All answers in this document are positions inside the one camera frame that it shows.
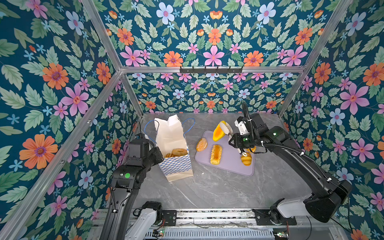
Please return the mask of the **metal tongs white tips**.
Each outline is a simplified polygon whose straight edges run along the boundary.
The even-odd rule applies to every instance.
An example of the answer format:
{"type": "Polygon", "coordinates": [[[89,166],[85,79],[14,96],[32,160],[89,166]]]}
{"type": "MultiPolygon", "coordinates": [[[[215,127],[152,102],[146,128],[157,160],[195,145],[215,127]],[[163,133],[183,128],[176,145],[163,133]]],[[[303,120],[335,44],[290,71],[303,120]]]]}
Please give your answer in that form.
{"type": "MultiPolygon", "coordinates": [[[[232,127],[231,127],[227,122],[225,122],[225,121],[221,121],[221,122],[219,123],[219,126],[220,126],[221,130],[223,131],[223,133],[224,133],[225,135],[228,135],[228,136],[229,136],[229,143],[230,143],[232,137],[234,136],[234,132],[233,132],[232,127]]],[[[237,148],[237,151],[238,151],[239,154],[241,154],[242,156],[244,156],[244,157],[247,156],[247,153],[244,152],[243,150],[237,148]]]]}

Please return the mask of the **checkered paper bag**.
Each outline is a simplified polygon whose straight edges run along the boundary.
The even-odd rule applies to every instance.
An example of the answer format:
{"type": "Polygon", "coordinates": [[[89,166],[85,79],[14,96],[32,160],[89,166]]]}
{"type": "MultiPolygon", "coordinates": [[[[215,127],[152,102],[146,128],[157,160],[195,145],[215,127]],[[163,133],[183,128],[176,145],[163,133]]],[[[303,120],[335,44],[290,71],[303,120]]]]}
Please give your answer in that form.
{"type": "Polygon", "coordinates": [[[183,122],[173,115],[166,120],[155,118],[147,123],[150,124],[155,127],[154,143],[164,158],[159,166],[168,182],[192,177],[194,173],[183,122]]]}

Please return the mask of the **yellow oval bread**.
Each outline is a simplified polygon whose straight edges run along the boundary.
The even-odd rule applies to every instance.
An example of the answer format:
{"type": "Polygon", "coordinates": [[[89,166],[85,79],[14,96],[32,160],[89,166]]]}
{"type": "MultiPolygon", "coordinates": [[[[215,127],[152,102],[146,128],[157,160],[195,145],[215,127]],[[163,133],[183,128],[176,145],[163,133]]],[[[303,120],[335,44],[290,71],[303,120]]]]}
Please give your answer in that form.
{"type": "Polygon", "coordinates": [[[222,139],[227,133],[225,132],[227,127],[227,123],[225,121],[221,121],[213,132],[213,141],[218,142],[222,139]]]}

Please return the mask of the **lilac plastic tray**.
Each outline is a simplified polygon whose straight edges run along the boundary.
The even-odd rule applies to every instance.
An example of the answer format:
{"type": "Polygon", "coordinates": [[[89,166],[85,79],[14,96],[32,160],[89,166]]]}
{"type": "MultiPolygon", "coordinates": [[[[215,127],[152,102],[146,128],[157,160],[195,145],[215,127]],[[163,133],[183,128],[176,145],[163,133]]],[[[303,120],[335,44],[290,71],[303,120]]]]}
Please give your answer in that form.
{"type": "Polygon", "coordinates": [[[208,146],[201,152],[196,152],[195,160],[199,164],[215,167],[229,172],[237,173],[244,176],[252,176],[254,174],[255,156],[252,155],[252,161],[249,166],[245,166],[241,161],[241,155],[238,151],[229,145],[229,136],[225,135],[222,139],[215,142],[213,141],[213,131],[205,131],[203,138],[208,142],[208,146]],[[219,165],[212,165],[210,162],[211,152],[214,145],[220,145],[223,149],[222,157],[219,165]]]}

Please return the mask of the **braided bagel bread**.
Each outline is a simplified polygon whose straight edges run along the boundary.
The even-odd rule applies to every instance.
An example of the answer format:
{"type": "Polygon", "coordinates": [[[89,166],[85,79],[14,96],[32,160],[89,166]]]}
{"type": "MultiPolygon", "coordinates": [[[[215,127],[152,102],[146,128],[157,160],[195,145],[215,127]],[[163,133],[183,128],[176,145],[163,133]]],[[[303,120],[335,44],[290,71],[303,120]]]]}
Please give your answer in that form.
{"type": "Polygon", "coordinates": [[[182,157],[188,154],[187,149],[177,148],[172,150],[173,157],[182,157]]]}

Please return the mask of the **long ridged glazed bread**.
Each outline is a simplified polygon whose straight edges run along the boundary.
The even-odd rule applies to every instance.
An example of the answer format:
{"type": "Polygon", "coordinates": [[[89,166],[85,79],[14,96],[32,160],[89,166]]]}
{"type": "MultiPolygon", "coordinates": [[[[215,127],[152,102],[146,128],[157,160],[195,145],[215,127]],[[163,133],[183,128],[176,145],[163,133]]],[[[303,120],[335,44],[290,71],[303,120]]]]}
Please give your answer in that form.
{"type": "Polygon", "coordinates": [[[223,148],[220,145],[213,145],[211,151],[210,163],[212,165],[219,165],[221,162],[223,148]]]}

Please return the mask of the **sugared round bread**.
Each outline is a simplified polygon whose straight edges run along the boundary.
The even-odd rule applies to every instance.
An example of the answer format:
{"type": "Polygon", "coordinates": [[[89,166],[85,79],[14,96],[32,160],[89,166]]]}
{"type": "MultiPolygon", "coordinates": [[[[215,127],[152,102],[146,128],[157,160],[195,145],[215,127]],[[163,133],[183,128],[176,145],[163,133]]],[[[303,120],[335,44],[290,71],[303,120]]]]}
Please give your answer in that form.
{"type": "Polygon", "coordinates": [[[204,151],[208,146],[208,141],[206,138],[201,138],[198,143],[197,143],[197,146],[196,146],[196,151],[197,152],[202,152],[204,151]]]}

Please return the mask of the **pale ridged long bread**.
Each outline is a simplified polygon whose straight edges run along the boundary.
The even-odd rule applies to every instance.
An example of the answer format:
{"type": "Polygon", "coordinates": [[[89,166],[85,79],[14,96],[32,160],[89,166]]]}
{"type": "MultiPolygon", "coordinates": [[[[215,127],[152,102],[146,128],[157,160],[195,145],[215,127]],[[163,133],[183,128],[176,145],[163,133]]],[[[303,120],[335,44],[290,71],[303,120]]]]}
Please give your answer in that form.
{"type": "Polygon", "coordinates": [[[257,147],[253,147],[253,148],[247,149],[247,152],[255,153],[256,150],[257,150],[257,147]]]}

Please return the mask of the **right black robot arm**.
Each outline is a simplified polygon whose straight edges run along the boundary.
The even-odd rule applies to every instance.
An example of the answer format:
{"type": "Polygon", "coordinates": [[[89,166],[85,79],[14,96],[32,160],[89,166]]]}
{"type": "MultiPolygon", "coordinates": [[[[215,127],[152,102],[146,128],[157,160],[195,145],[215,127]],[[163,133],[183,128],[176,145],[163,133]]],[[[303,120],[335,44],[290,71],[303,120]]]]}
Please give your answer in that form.
{"type": "Polygon", "coordinates": [[[238,132],[233,133],[229,145],[244,153],[247,149],[262,147],[280,157],[309,186],[311,193],[305,197],[280,199],[270,208],[270,216],[279,224],[282,218],[313,217],[327,223],[340,206],[349,198],[352,185],[340,181],[323,170],[305,154],[283,128],[271,129],[259,114],[245,113],[235,121],[238,132]]]}

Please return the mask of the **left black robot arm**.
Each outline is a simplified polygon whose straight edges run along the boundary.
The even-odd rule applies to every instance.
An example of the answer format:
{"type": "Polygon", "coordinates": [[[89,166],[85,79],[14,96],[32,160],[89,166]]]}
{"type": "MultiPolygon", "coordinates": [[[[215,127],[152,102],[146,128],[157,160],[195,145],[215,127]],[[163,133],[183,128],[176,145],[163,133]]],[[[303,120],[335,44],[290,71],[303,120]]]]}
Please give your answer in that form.
{"type": "Polygon", "coordinates": [[[110,204],[101,240],[123,240],[129,216],[147,172],[164,160],[162,153],[144,134],[128,146],[122,164],[112,174],[110,204]]]}

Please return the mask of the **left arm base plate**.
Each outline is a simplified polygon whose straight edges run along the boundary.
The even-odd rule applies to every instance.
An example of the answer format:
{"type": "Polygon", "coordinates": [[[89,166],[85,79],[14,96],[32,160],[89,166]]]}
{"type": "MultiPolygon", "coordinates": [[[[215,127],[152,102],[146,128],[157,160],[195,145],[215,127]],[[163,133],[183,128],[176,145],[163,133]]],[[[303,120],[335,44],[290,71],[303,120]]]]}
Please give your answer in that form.
{"type": "Polygon", "coordinates": [[[176,210],[161,210],[157,213],[155,226],[171,226],[174,227],[177,221],[178,211],[176,210]]]}

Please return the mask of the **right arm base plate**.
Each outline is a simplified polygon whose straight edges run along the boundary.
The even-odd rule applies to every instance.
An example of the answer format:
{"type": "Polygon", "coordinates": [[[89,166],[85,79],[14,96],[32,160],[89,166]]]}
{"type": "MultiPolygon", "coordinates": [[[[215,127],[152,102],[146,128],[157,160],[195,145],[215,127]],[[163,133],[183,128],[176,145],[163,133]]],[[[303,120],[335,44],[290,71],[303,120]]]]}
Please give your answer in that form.
{"type": "Polygon", "coordinates": [[[252,209],[258,226],[296,226],[295,217],[284,218],[277,210],[252,209]]]}

